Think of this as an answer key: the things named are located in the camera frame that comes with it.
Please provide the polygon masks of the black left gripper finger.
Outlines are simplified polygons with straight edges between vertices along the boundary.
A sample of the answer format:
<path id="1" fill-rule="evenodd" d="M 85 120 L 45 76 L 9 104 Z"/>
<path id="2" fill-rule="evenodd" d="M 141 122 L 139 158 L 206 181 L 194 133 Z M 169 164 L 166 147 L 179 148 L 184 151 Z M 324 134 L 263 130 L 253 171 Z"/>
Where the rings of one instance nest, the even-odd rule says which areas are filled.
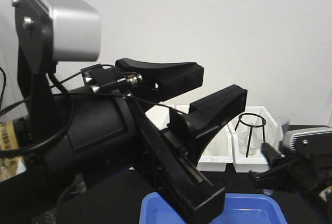
<path id="1" fill-rule="evenodd" d="M 143 82 L 132 93 L 151 102 L 164 102 L 203 84 L 204 68 L 195 62 L 148 63 L 124 58 L 116 66 L 142 76 Z"/>
<path id="2" fill-rule="evenodd" d="M 246 98 L 246 89 L 231 85 L 190 103 L 187 114 L 170 110 L 168 128 L 184 143 L 187 158 L 193 165 L 198 165 L 203 151 L 214 136 L 244 112 Z"/>

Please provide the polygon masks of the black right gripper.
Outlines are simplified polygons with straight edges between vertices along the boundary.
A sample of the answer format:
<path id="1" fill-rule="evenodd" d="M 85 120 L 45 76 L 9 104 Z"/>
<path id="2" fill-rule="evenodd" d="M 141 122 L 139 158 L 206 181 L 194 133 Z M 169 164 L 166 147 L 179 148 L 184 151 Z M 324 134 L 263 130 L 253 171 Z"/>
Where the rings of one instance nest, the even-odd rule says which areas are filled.
<path id="1" fill-rule="evenodd" d="M 331 187 L 331 155 L 281 156 L 269 143 L 262 143 L 261 153 L 269 170 L 250 171 L 254 187 L 285 192 L 320 193 Z"/>

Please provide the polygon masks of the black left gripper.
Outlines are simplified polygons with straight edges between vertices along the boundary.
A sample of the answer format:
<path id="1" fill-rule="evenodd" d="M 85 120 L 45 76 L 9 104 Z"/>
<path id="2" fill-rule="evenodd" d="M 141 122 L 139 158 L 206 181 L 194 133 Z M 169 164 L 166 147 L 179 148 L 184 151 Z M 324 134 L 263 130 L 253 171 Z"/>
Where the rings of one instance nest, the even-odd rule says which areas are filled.
<path id="1" fill-rule="evenodd" d="M 146 112 L 159 102 L 133 95 L 143 82 L 117 66 L 90 72 L 98 90 L 72 91 L 74 119 L 43 160 L 51 172 L 81 171 L 88 182 L 133 167 L 187 223 L 209 223 L 224 209 L 225 188 L 212 184 L 187 158 L 168 126 L 159 130 Z"/>

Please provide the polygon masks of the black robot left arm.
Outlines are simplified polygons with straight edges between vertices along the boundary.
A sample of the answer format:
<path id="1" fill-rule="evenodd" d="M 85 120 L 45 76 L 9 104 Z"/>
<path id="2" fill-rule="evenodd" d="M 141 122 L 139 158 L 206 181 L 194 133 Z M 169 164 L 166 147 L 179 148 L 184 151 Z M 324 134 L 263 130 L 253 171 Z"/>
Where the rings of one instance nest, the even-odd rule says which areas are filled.
<path id="1" fill-rule="evenodd" d="M 225 188 L 198 170 L 216 134 L 245 109 L 231 85 L 169 109 L 160 130 L 146 112 L 202 85 L 196 63 L 145 63 L 81 70 L 84 86 L 52 94 L 47 79 L 21 82 L 29 115 L 1 124 L 2 223 L 23 223 L 114 174 L 134 168 L 187 223 L 209 223 L 224 209 Z"/>

